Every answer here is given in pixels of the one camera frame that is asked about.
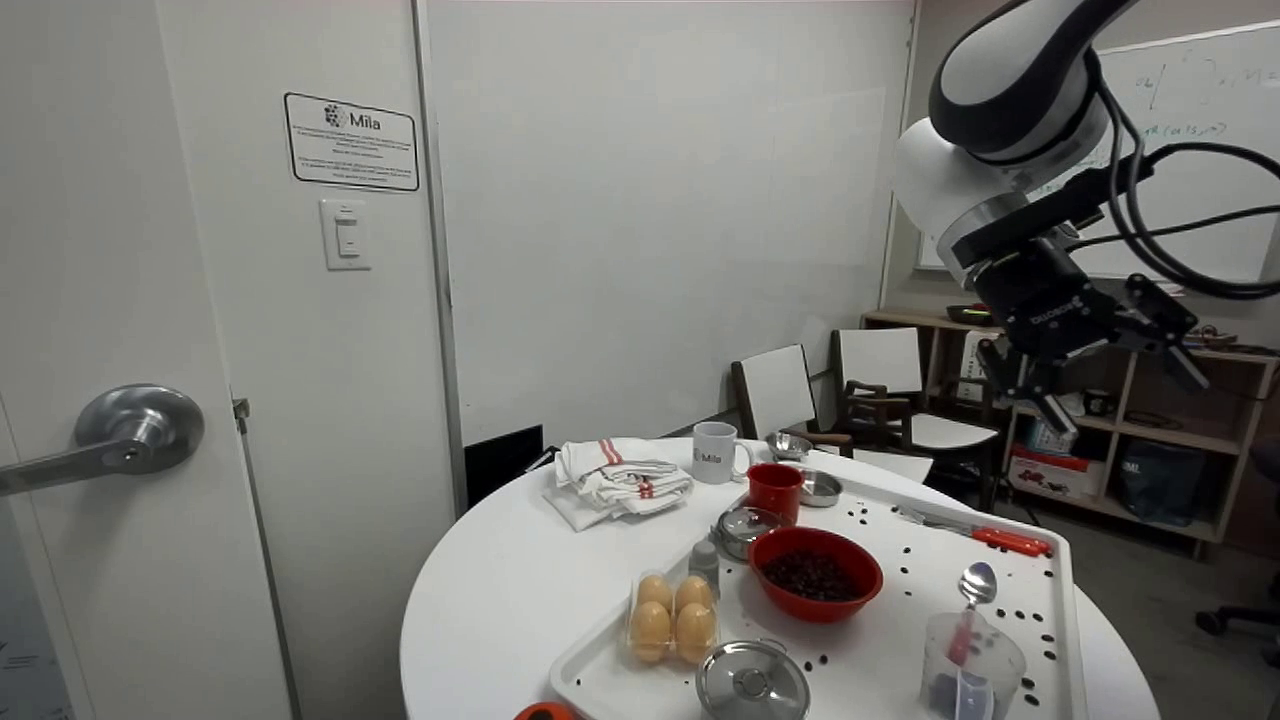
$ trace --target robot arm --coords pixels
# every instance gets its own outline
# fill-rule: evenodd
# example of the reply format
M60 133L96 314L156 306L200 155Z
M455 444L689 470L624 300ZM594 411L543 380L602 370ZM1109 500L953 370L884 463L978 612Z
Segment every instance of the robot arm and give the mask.
M1134 0L1019 0L978 23L946 58L934 104L899 135L897 201L962 287L1004 324L979 365L1004 395L1075 435L1055 403L1065 365L1103 344L1161 350L1191 388L1208 376L1183 350L1198 314L1154 279L1100 292L1069 257L1075 227L1115 190L1114 167L1059 190L1031 187L1082 162L1109 133L1092 34Z

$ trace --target black cable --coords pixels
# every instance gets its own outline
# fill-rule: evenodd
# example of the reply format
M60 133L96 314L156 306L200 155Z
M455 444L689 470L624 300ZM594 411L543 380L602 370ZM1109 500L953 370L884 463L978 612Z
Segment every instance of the black cable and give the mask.
M1122 151L1125 151L1125 107L1122 107L1122 99L1114 96L1114 88L1100 79L1096 84L1096 90L1100 90L1100 99L1103 99L1103 107L1109 107L1109 117L1114 117L1114 158L1109 158L1109 210L1114 210L1114 222L1115 222L1115 231L1122 231L1122 241L1134 246L1134 257L1141 257L1154 271L1161 271L1161 274L1168 274L1168 271L1178 271L1178 266L1168 266L1161 257L1154 257L1141 241L1135 241L1135 231L1130 227L1130 214L1125 214L1125 208L1122 208ZM1141 133L1134 133L1134 167L1141 167L1144 162L1144 135Z
M1236 208L1236 210L1220 210L1220 214L1206 214L1191 222L1168 222L1168 227L1154 227L1154 234L1180 234L1180 231L1198 231L1198 227L1211 227L1211 222L1234 222L1234 221L1247 221L1247 214L1280 214L1280 203L1255 203L1255 208ZM1075 246L1092 246L1092 244L1115 244L1125 234L1085 234L1075 244L1069 244L1069 252Z
M1224 300L1265 300L1265 295L1277 295L1280 292L1280 279L1262 279L1262 282L1236 282L1236 279L1215 279L1215 274L1206 274L1190 262L1180 262L1178 257L1168 257L1154 227L1144 222L1144 210L1141 210L1141 197L1135 197L1135 182L1141 182L1141 162L1144 162L1144 135L1135 133L1134 117L1122 107L1122 99L1114 96L1109 84L1100 84L1100 99L1114 117L1114 170L1109 170L1109 210L1114 210L1114 222L1122 231L1122 241L1161 274L1183 282L1183 287L1198 287L1206 295L1224 295ZM1130 178L1125 178L1125 208L1122 208L1122 133L1130 133L1134 140L1134 162L1130 162ZM1280 162L1262 155L1262 151L1247 151L1247 146L1236 146L1236 144L1165 144L1150 155L1150 162L1161 162L1178 151L1215 151L1215 155L1236 155L1236 158L1247 158L1247 162L1262 162L1265 170L1272 170L1280 178Z

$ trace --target plastic lid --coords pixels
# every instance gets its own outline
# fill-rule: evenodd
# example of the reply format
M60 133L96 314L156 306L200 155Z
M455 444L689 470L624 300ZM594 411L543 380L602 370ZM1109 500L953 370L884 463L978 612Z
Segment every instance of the plastic lid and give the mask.
M696 670L696 696L711 720L802 720L809 679L795 658L774 643L720 643Z

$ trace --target food container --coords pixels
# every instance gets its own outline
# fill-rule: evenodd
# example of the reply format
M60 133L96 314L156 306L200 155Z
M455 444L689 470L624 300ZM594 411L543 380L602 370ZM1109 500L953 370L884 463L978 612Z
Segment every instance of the food container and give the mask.
M711 720L802 720L809 713L802 663L759 640L720 643L696 670L696 696Z
M715 647L715 588L709 575L642 575L627 619L621 627L621 655L634 669L696 669Z
M839 623L884 588L872 550L821 528L766 530L750 560L766 595L809 623Z

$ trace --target white door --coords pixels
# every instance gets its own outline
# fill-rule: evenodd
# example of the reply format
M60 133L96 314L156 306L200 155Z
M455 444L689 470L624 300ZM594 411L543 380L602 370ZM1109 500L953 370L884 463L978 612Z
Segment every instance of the white door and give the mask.
M7 530L24 554L0 612L24 647L44 614L60 676L3 640L0 670L44 670L75 720L283 720L156 2L3 0L0 96L0 463L64 453L114 383L172 383L205 407L205 444L172 470L0 500L0 548ZM18 619L18 595L40 612Z

